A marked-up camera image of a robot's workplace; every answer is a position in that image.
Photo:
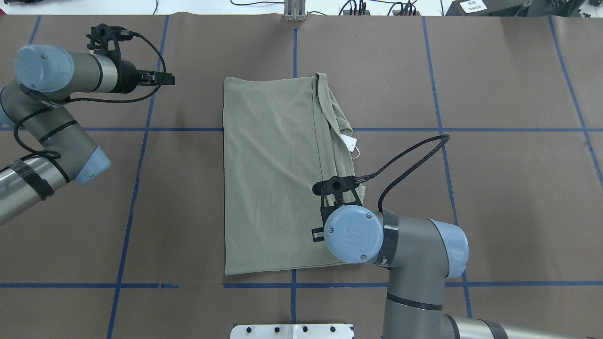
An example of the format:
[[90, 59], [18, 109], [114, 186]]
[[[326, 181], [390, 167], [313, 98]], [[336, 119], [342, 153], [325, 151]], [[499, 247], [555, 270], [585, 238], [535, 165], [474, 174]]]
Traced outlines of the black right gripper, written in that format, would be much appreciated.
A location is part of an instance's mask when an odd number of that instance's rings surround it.
[[311, 229], [312, 240], [314, 243], [321, 242], [325, 240], [325, 228], [318, 227], [315, 229]]

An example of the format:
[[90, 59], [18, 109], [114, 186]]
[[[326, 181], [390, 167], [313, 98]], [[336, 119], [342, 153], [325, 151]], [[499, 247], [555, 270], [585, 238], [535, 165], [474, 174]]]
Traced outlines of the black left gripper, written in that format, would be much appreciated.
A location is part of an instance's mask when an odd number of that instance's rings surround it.
[[118, 81], [115, 86], [117, 94], [129, 94], [137, 86], [174, 86], [172, 73], [137, 69], [132, 62], [121, 60], [117, 66]]

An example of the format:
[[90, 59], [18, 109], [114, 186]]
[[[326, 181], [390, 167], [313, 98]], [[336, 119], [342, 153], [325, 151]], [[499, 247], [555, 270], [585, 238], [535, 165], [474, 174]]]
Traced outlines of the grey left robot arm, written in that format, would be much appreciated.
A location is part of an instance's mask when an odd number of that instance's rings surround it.
[[98, 143], [66, 109], [72, 94], [127, 94], [137, 86], [173, 86], [167, 71], [140, 70], [117, 50], [73, 52], [28, 45], [16, 77], [1, 88], [1, 122], [26, 155], [1, 170], [1, 223], [11, 221], [67, 183], [84, 185], [111, 165]]

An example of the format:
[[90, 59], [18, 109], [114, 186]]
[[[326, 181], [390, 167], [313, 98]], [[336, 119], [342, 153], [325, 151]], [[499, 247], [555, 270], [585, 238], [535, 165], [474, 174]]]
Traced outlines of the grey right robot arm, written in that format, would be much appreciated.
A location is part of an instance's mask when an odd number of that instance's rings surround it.
[[389, 270], [383, 339], [563, 339], [480, 318], [443, 312], [445, 280], [465, 271], [469, 243], [456, 225], [373, 212], [360, 205], [321, 207], [323, 225], [312, 230], [337, 259], [373, 262]]

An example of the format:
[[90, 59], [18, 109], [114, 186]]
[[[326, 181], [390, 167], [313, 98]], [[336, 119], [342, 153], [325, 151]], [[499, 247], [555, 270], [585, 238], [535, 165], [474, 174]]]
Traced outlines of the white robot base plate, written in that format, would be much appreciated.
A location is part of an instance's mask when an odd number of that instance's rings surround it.
[[353, 325], [316, 324], [242, 324], [235, 326], [231, 339], [353, 339]]

